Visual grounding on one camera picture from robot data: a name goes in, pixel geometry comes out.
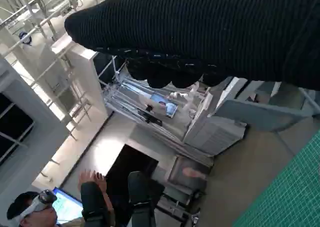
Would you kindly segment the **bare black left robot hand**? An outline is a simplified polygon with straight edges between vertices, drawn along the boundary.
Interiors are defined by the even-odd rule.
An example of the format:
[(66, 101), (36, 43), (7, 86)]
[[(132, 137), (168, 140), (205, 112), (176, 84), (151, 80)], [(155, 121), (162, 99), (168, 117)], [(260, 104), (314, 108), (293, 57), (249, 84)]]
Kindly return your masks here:
[[(95, 171), (84, 171), (79, 176), (82, 216), (86, 227), (110, 227), (112, 203), (107, 196), (107, 183)], [(126, 181), (130, 220), (129, 227), (155, 227), (155, 208), (165, 187), (140, 171), (131, 172)]]

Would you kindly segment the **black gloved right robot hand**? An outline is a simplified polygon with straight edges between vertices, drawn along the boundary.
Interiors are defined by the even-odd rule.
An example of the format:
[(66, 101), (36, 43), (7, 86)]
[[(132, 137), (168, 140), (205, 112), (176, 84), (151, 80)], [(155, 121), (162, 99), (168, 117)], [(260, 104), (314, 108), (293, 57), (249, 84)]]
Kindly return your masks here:
[(320, 88), (320, 0), (105, 0), (64, 27), (152, 88), (228, 77)]

